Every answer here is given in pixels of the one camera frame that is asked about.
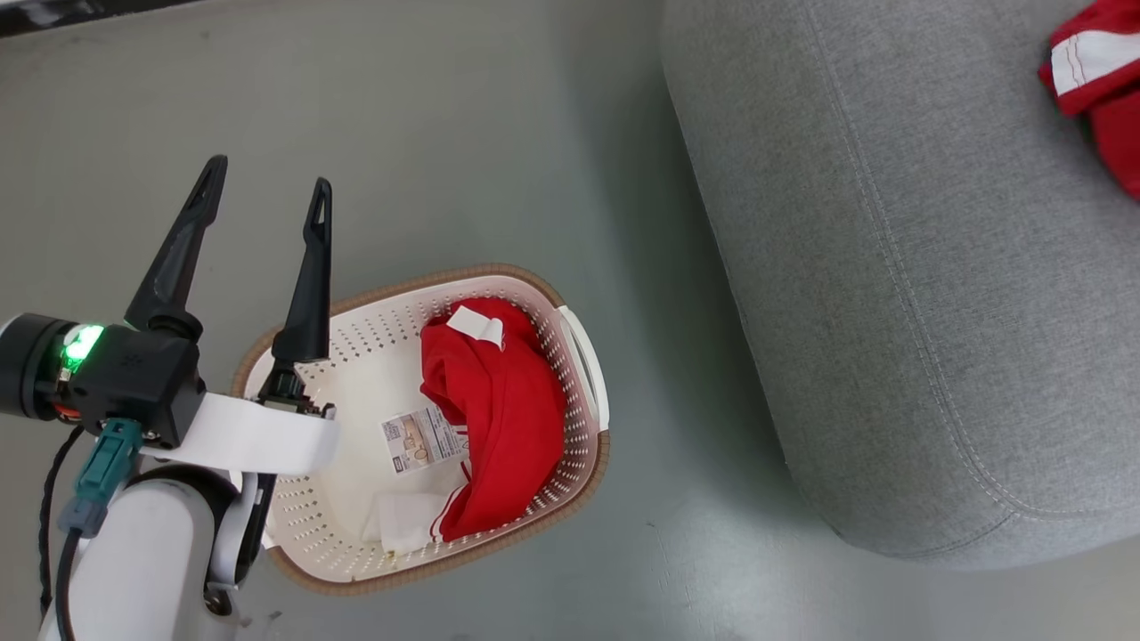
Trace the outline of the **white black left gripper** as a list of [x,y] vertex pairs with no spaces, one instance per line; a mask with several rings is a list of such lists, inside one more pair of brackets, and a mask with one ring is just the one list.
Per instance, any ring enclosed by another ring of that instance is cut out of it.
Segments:
[[127,306],[130,328],[35,313],[0,325],[0,415],[70,422],[90,435],[131,419],[142,430],[142,454],[207,469],[308,474],[329,465],[341,430],[321,417],[298,373],[298,365],[329,358],[329,180],[314,184],[306,252],[288,316],[272,338],[260,404],[211,393],[199,378],[192,341],[203,325],[186,305],[227,169],[223,155],[207,159]]

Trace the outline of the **red garment with white tab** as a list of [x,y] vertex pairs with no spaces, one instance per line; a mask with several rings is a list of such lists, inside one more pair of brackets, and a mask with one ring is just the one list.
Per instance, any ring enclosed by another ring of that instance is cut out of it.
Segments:
[[466,425],[469,459],[441,490],[375,492],[363,542],[408,555],[492,532],[526,514],[565,451],[565,390],[526,313],[500,297],[467,297],[420,332],[420,393]]

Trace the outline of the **red garment with white stripe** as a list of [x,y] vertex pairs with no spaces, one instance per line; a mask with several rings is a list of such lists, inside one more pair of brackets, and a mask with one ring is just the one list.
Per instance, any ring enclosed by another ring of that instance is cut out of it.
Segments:
[[1140,202],[1140,0],[1094,0],[1062,23],[1039,78],[1066,117],[1088,121],[1096,154]]

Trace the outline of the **grey fabric sofa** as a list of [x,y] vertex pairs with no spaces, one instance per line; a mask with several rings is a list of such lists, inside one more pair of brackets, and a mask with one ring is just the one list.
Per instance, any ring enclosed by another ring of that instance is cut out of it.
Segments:
[[803,497],[977,571],[1140,536],[1140,203],[1037,68],[1090,0],[666,0],[661,60]]

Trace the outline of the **cream perforated laundry basket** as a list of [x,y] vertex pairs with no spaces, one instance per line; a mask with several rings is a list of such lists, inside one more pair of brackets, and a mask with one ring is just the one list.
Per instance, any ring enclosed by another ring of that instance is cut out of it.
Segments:
[[[481,534],[386,555],[363,542],[378,490],[441,490],[448,472],[394,474],[381,425],[424,409],[420,331],[467,297],[500,297],[529,316],[565,390],[565,451],[526,514]],[[264,526],[264,552],[282,575],[327,597],[357,597],[451,571],[546,532],[598,489],[609,464],[609,399],[583,322],[536,273],[508,263],[439,271],[331,306],[329,359],[298,366],[318,404],[337,407],[341,438],[329,466],[283,474]]]

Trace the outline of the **paper barcode label sticker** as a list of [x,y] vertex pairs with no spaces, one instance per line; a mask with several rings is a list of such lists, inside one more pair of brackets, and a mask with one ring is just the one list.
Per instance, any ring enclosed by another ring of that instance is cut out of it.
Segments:
[[386,419],[381,431],[394,474],[412,474],[451,459],[469,459],[467,427],[451,425],[435,405]]

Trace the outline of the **black baseboard strip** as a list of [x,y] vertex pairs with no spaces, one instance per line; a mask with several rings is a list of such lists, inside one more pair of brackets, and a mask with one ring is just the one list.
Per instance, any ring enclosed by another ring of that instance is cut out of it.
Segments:
[[154,13],[203,0],[0,0],[0,39]]

